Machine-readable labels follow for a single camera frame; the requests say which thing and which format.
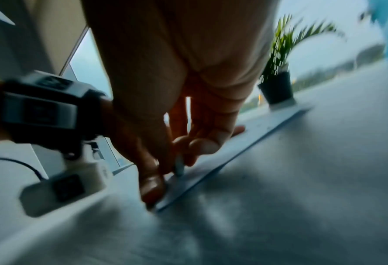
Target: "cable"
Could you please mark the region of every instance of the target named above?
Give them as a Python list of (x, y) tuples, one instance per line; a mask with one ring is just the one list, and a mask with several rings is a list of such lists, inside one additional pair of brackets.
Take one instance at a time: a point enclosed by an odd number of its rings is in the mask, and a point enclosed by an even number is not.
[(38, 170), (36, 170), (33, 166), (31, 166), (31, 165), (29, 165), (29, 164), (27, 164), (27, 163), (24, 163), (24, 162), (22, 162), (22, 161), (15, 160), (15, 159), (4, 158), (4, 157), (0, 157), (0, 160), (1, 160), (1, 161), (14, 162), (14, 163), (17, 163), (17, 164), (26, 166), (26, 167), (29, 168), (30, 170), (34, 171), (34, 174), (37, 176), (37, 178), (38, 178), (40, 181), (46, 180), (45, 178), (42, 177), (41, 173), (40, 173)]

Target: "sky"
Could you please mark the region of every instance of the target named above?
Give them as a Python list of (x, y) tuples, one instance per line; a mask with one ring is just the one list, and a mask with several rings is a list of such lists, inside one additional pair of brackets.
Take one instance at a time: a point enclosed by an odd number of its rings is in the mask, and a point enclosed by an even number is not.
[[(328, 68), (353, 59), (372, 45), (383, 43), (381, 29), (369, 21), (360, 23), (358, 16), (367, 9), (366, 0), (282, 0), (277, 17), (292, 14), (303, 18), (302, 26), (316, 21), (333, 22), (346, 39), (332, 34), (301, 43), (290, 54), (288, 62), (292, 79), (317, 68)], [(72, 58), (71, 65), (78, 80), (90, 83), (112, 96), (108, 78), (99, 59), (92, 33), (89, 31)], [(249, 100), (258, 96), (254, 89)]]

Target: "palm plant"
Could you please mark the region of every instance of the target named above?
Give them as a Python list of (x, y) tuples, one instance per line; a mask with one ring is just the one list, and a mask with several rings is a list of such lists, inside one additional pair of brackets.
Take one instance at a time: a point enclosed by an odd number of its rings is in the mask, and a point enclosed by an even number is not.
[(345, 36), (333, 23), (324, 26), (324, 21), (318, 26), (314, 23), (310, 27), (304, 27), (298, 34), (295, 34), (298, 25), (303, 19), (299, 20), (293, 27), (288, 27), (292, 18), (292, 15), (285, 15), (278, 20), (274, 40), (271, 45), (271, 54), (261, 75), (262, 82), (268, 80), (271, 76), (279, 74), (288, 65), (287, 57), (292, 49), (304, 40), (324, 33), (335, 33), (340, 37)]

